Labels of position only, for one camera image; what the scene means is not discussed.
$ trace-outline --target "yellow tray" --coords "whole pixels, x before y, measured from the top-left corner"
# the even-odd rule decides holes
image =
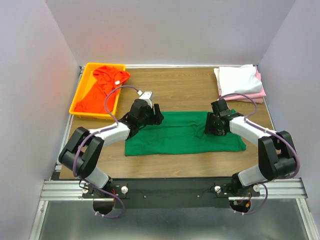
[[[125,71],[126,65],[124,64],[111,64],[111,63],[96,63],[96,62],[88,62],[84,68],[81,80],[79,82],[79,85],[76,89],[75,95],[73,97],[69,113],[72,115],[75,115],[79,118],[87,117],[87,118],[96,118],[96,119],[113,119],[109,114],[100,114],[100,113],[89,113],[89,112],[78,112],[74,111],[76,104],[80,102],[90,91],[93,84],[97,81],[96,78],[93,75],[93,71],[97,68],[100,68],[102,66],[108,66],[108,67],[115,67],[116,69]],[[112,110],[112,114],[115,115],[117,111],[118,101],[119,101],[119,95],[120,90],[117,90],[115,102]]]

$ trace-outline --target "wooden tabletop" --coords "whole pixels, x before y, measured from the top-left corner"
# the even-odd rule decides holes
[[[143,68],[128,69],[126,82],[142,91],[152,91],[152,102],[162,112],[208,111],[218,98],[217,80],[212,68]],[[126,114],[138,95],[133,89],[121,90],[116,117]],[[229,101],[230,108],[241,114],[254,110],[252,103]],[[255,123],[273,129],[265,104],[250,117]],[[110,120],[74,117],[70,133],[76,128],[97,129],[112,124]],[[258,163],[257,148],[244,139],[247,149],[241,152],[205,152],[181,155],[125,156],[125,141],[102,149],[97,166],[112,178],[219,177],[252,167]],[[73,179],[72,171],[62,166],[60,179]]]

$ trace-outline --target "white cloth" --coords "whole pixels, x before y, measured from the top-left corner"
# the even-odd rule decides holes
[[[214,69],[221,96],[226,94],[255,94],[262,90],[262,83],[256,78],[257,69],[252,64],[241,67],[221,66]]]

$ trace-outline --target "pink cloth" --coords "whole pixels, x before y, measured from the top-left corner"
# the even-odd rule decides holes
[[[258,72],[257,67],[255,67],[256,69],[256,78],[261,82],[261,73]],[[219,92],[219,96],[221,96],[221,89],[218,85],[218,92]],[[264,102],[263,97],[266,96],[265,90],[264,90],[264,86],[262,86],[261,92],[259,93],[248,93],[246,94],[248,97],[252,98],[257,104],[262,104]],[[245,98],[244,96],[239,96],[239,95],[235,95],[235,96],[227,96],[224,98],[226,101],[231,101],[231,100],[236,100],[236,101],[241,101],[241,102],[251,102],[249,99]]]

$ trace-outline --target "green towel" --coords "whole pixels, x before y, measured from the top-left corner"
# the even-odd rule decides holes
[[[241,137],[205,134],[206,111],[168,111],[160,125],[148,125],[125,141],[126,156],[197,154],[246,150]]]

